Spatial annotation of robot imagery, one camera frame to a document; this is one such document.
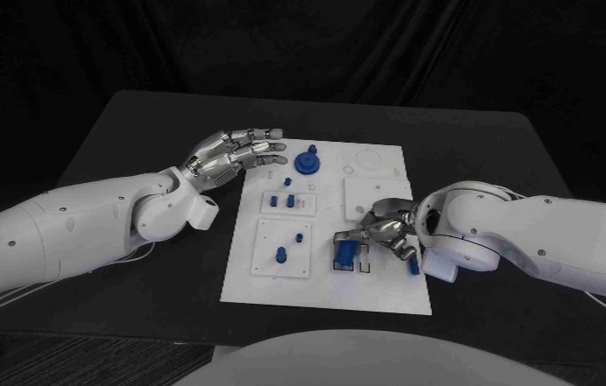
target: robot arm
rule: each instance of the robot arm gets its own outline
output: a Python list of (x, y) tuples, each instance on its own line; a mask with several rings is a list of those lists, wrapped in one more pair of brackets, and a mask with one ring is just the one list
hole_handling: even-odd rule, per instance
[(139, 246), (173, 237), (186, 223), (210, 226), (217, 205), (200, 193), (240, 169), (287, 159), (281, 130), (217, 132), (180, 167), (100, 180), (37, 195), (0, 213), (0, 291), (95, 270)]
[(606, 295), (606, 205), (523, 198), (499, 186), (460, 182), (419, 203), (380, 200), (339, 240), (375, 240), (406, 259), (405, 236), (425, 246), (422, 270), (453, 282), (458, 267), (496, 270), (503, 256), (530, 276)]

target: circular hole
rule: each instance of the circular hole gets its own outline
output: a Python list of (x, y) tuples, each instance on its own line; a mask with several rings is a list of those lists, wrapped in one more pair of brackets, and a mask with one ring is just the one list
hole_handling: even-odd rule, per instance
[(432, 235), (435, 228), (438, 227), (440, 223), (440, 212), (431, 209), (427, 213), (425, 217), (425, 224), (427, 224), (427, 231)]

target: robotic hand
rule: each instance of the robotic hand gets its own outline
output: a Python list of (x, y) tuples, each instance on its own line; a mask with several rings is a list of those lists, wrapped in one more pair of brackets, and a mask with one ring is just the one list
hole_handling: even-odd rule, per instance
[(272, 163), (281, 130), (235, 130), (206, 138), (178, 167), (61, 187), (0, 213), (0, 291), (73, 277), (173, 237), (186, 223), (206, 230), (217, 205), (201, 192), (239, 170)]
[(526, 198), (480, 182), (458, 182), (421, 202), (375, 202), (359, 229), (334, 242), (373, 241), (406, 260), (416, 235), (421, 269), (454, 282), (458, 267), (496, 270), (503, 256), (530, 276), (606, 295), (606, 205), (546, 196)]

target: blue object in gripper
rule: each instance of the blue object in gripper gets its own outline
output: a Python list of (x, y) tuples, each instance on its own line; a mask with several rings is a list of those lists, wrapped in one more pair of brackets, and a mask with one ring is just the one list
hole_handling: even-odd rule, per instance
[(334, 256), (334, 262), (340, 266), (353, 266), (353, 256), (357, 252), (359, 242), (353, 240), (343, 240), (337, 246), (337, 255)]
[(300, 174), (313, 174), (318, 170), (318, 149), (310, 145), (307, 152), (301, 152), (294, 159), (294, 168)]
[(412, 256), (408, 259), (408, 264), (409, 264), (409, 273), (412, 275), (418, 275), (419, 274), (419, 261), (416, 259), (416, 256)]
[(276, 263), (284, 263), (287, 261), (287, 250), (281, 247), (276, 248), (275, 260)]

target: table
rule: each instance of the table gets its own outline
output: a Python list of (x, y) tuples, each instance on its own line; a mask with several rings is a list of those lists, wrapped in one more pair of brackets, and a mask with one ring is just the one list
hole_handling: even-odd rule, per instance
[[(416, 199), (461, 180), (526, 195), (569, 196), (516, 113), (135, 91), (115, 94), (59, 185), (158, 172), (181, 163), (214, 131), (245, 128), (401, 145)], [(220, 303), (242, 181), (239, 175), (207, 193), (220, 207), (207, 232), (186, 228), (141, 261), (67, 279), (1, 308), (0, 330), (243, 346), (307, 330), (376, 329), (451, 340), (517, 360), (603, 361), (603, 308), (504, 260), (493, 272), (460, 270), (454, 284), (428, 277), (432, 316)]]

